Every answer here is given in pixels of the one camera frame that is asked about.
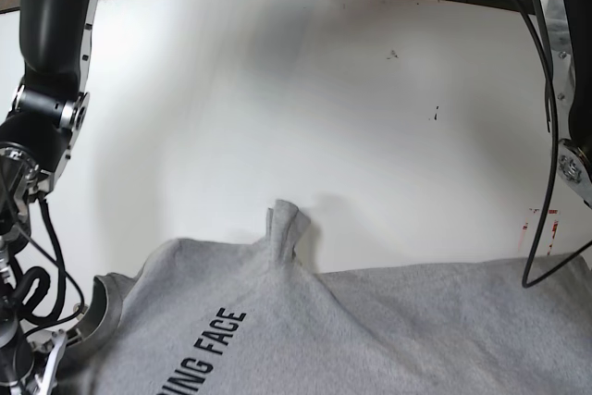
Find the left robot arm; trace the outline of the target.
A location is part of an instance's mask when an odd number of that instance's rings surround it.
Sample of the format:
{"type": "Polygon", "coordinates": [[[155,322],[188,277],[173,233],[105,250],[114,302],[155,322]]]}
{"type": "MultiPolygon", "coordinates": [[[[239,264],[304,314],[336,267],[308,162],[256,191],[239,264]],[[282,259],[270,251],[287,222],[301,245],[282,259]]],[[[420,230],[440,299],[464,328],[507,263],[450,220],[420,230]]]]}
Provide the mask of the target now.
{"type": "Polygon", "coordinates": [[[549,271],[530,278],[556,179],[585,204],[591,203],[591,0],[532,0],[530,19],[513,0],[528,29],[545,78],[545,107],[551,135],[549,179],[522,276],[529,289],[590,248],[586,243],[549,271]]]}

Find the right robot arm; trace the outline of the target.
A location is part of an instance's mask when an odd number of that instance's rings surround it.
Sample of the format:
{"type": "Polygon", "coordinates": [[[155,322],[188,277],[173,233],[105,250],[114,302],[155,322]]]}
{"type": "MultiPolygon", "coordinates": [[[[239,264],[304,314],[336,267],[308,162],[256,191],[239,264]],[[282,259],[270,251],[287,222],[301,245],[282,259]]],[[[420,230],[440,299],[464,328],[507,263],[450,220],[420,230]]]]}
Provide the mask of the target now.
{"type": "Polygon", "coordinates": [[[49,212],[88,109],[86,90],[98,0],[20,0],[24,73],[1,125],[1,390],[49,394],[68,345],[60,330],[68,288],[76,286],[58,241],[41,266],[19,267],[33,242],[30,206],[49,212]]]}

